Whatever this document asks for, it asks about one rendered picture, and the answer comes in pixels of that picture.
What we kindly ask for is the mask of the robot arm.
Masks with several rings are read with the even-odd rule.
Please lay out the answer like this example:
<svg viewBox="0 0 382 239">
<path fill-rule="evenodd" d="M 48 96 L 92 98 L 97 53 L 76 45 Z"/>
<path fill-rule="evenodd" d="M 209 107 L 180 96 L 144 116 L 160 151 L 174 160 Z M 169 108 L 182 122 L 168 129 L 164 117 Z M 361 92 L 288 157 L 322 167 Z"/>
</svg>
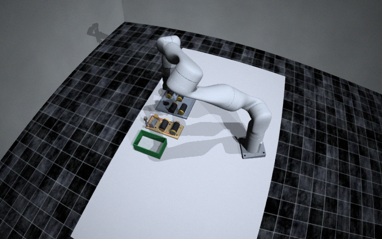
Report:
<svg viewBox="0 0 382 239">
<path fill-rule="evenodd" d="M 245 149 L 249 153 L 260 152 L 265 131 L 272 119 L 266 103 L 228 84 L 197 86 L 203 77 L 203 71 L 181 50 L 180 45 L 181 41 L 176 35 L 160 37 L 156 42 L 158 51 L 162 53 L 162 66 L 167 69 L 175 67 L 167 79 L 167 87 L 177 95 L 203 101 L 230 112 L 242 107 L 251 117 Z"/>
</svg>

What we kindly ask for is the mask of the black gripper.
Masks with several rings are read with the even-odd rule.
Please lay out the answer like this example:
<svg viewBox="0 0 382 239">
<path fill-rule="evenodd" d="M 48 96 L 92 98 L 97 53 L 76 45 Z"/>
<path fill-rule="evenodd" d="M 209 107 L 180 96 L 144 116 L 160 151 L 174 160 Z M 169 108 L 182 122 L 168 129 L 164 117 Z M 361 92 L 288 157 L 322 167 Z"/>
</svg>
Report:
<svg viewBox="0 0 382 239">
<path fill-rule="evenodd" d="M 175 68 L 175 67 L 174 67 L 174 68 Z M 167 68 L 164 68 L 164 67 L 162 66 L 163 90 L 166 90 L 166 91 L 167 91 L 167 94 L 168 94 L 169 91 L 171 91 L 171 90 L 167 87 L 166 82 L 167 82 L 168 77 L 170 76 L 170 74 L 171 74 L 172 71 L 174 70 L 174 68 L 167 69 Z"/>
</svg>

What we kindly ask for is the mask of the black battery with gold end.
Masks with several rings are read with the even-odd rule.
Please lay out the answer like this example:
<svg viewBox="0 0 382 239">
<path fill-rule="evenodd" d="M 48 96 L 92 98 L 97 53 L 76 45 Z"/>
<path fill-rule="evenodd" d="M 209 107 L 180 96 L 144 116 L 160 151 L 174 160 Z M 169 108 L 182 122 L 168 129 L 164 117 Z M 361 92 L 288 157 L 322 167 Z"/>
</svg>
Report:
<svg viewBox="0 0 382 239">
<path fill-rule="evenodd" d="M 181 107 L 180 107 L 178 113 L 179 113 L 180 115 L 183 115 L 184 112 L 185 112 L 185 110 L 186 110 L 186 108 L 187 108 L 187 104 L 183 103 L 183 104 L 181 105 Z"/>
<path fill-rule="evenodd" d="M 173 94 L 174 94 L 173 92 L 170 92 L 170 91 L 169 91 L 169 93 L 166 94 L 166 97 L 167 97 L 168 99 L 170 99 L 170 98 L 172 97 Z"/>
<path fill-rule="evenodd" d="M 176 102 L 173 102 L 169 108 L 169 112 L 170 113 L 174 113 L 176 107 L 178 106 L 178 104 Z"/>
<path fill-rule="evenodd" d="M 183 96 L 178 95 L 177 100 L 178 100 L 179 102 L 181 102 L 183 98 L 184 98 Z"/>
<path fill-rule="evenodd" d="M 166 127 L 167 127 L 167 125 L 168 125 L 168 123 L 169 123 L 169 120 L 168 120 L 168 119 L 163 119 L 163 121 L 162 121 L 161 125 L 159 126 L 159 128 L 165 130 Z"/>
<path fill-rule="evenodd" d="M 177 132 L 179 126 L 180 126 L 180 124 L 179 124 L 178 122 L 174 122 L 174 124 L 173 124 L 173 126 L 172 126 L 170 132 L 171 132 L 171 131 L 174 131 L 175 134 L 176 134 L 176 132 Z"/>
</svg>

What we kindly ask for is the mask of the green open-top box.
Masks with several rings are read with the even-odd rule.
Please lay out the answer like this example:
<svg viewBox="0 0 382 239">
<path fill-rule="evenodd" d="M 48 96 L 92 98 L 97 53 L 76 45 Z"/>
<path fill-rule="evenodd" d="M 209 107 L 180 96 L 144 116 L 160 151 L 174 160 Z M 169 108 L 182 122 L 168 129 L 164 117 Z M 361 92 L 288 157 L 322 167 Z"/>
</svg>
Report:
<svg viewBox="0 0 382 239">
<path fill-rule="evenodd" d="M 166 146 L 167 141 L 165 137 L 147 132 L 142 129 L 140 130 L 133 143 L 135 150 L 157 159 L 161 158 Z"/>
</svg>

